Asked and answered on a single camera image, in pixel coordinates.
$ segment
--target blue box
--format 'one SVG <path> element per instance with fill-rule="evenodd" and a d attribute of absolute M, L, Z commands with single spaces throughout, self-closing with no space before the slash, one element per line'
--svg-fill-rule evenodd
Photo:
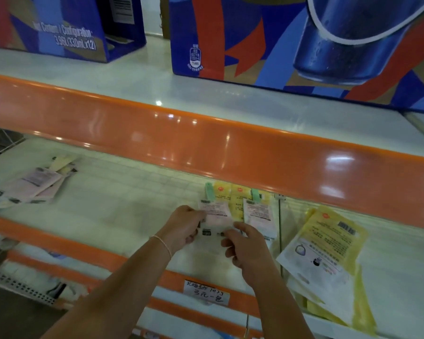
<path fill-rule="evenodd" d="M 175 74 L 424 112 L 424 0 L 170 0 Z"/>
<path fill-rule="evenodd" d="M 140 0 L 0 0 L 0 48 L 110 62 L 145 44 Z"/>

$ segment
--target pile of packets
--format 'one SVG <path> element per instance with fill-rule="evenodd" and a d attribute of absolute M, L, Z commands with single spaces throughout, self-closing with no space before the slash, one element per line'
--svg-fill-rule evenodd
<path fill-rule="evenodd" d="M 306 213 L 305 224 L 277 261 L 290 273 L 289 289 L 310 313 L 375 336 L 358 262 L 367 238 L 365 228 L 319 206 Z"/>
<path fill-rule="evenodd" d="M 0 186 L 0 209 L 22 203 L 51 201 L 63 182 L 77 172 L 73 155 L 58 155 L 48 167 L 34 168 L 22 177 Z"/>
<path fill-rule="evenodd" d="M 205 188 L 207 199 L 198 202 L 198 208 L 207 213 L 199 226 L 202 235 L 223 235 L 234 229 L 234 221 L 239 221 L 255 227 L 268 244 L 276 239 L 270 193 L 222 181 L 206 183 Z"/>

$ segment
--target dark floor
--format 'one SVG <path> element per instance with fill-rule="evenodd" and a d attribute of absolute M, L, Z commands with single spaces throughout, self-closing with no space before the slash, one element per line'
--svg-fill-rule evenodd
<path fill-rule="evenodd" d="M 63 314 L 64 311 L 0 289 L 0 339 L 38 339 Z"/>

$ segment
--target forearm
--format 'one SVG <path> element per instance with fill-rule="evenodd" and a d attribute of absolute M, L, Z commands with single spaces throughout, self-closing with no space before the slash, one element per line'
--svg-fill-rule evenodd
<path fill-rule="evenodd" d="M 276 269 L 254 286 L 266 339 L 314 339 L 300 308 Z"/>
<path fill-rule="evenodd" d="M 151 238 L 42 339 L 127 339 L 169 261 L 164 245 Z"/>

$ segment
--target green tab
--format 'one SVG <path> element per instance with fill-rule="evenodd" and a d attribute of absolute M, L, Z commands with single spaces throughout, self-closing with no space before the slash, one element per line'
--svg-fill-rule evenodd
<path fill-rule="evenodd" d="M 213 185 L 210 182 L 206 183 L 206 198 L 209 201 L 215 201 L 215 193 L 213 192 Z"/>
<path fill-rule="evenodd" d="M 251 189 L 251 195 L 253 195 L 253 201 L 255 203 L 261 202 L 261 197 L 259 196 L 259 190 L 258 189 Z"/>

